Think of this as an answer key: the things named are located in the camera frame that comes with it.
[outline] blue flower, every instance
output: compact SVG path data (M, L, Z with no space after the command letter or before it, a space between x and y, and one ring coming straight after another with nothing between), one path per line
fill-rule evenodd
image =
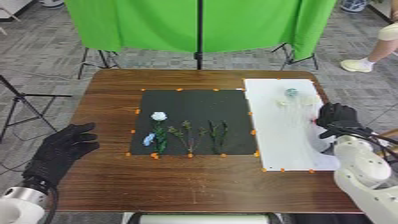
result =
M150 145L151 145L151 143L153 143L153 139L155 139L155 134L150 133L150 135L148 135L146 138L144 138L144 142L143 142L144 146L150 146Z

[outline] tripod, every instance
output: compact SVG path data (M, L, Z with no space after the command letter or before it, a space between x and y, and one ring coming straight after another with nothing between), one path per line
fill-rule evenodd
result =
M54 125L50 124L47 118L45 118L45 114L47 114L47 111L48 111L50 106L54 104L55 98L57 97L71 97L71 95L25 94L25 93L18 92L15 86L11 85L7 79L4 78L2 75L0 75L0 83L4 84L6 88L9 89L9 91L15 93L13 105L11 105L7 120L6 120L6 124L4 124L2 134L0 134L0 143L2 143L4 135L6 135L6 131L7 131L9 127L13 127L13 126L16 126L16 125L20 125L20 124L23 124L23 123L38 120L38 119L43 120L43 122L48 125L48 127L52 128L54 132L57 132L57 129L55 129ZM50 102L47 104L47 107L45 107L45 109L43 109L41 112L38 111L36 107L32 106L32 104L31 104L31 102L29 102L29 100L25 98L27 96L52 98L50 99ZM11 118L13 118L13 115L15 115L16 105L18 105L20 102L27 106L27 108L32 111L32 113L34 113L36 116L32 118L29 118L29 119L25 119L25 120L16 121L15 123L11 123Z
M285 70L286 65L294 65L295 63L306 61L308 59L313 59L315 69L318 70L320 69L320 66L318 66L318 61L317 61L315 53L313 53L313 55L308 58L304 58L302 60L295 61L295 58L294 58L295 50L292 50L292 52L288 54L286 44L288 43L285 43L283 45L279 45L279 47L272 51L272 53L276 53L278 50L283 49L283 52L285 52L286 60L285 60L285 64L283 64L283 67L281 67L281 71Z

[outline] white paper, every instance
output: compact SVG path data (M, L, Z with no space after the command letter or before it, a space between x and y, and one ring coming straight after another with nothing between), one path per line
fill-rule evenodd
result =
M290 88L299 91L294 97L286 96ZM311 80L246 79L246 90L263 167L270 171L336 170L336 157L320 153L334 139L318 138L326 129L311 122L324 105Z

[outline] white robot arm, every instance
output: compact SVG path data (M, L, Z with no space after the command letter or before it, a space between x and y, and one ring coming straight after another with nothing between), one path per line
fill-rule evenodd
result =
M342 167L334 172L336 184L375 224L398 223L398 186L377 189L391 177L391 167L374 153L370 143L342 136L334 147Z
M0 198L0 224L38 224L45 216L47 194L13 187Z

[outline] white sneaker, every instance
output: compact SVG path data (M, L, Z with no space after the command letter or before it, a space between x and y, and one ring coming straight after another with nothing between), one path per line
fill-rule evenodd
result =
M340 65L349 72L372 72L374 70L374 66L366 65L363 60L345 60Z

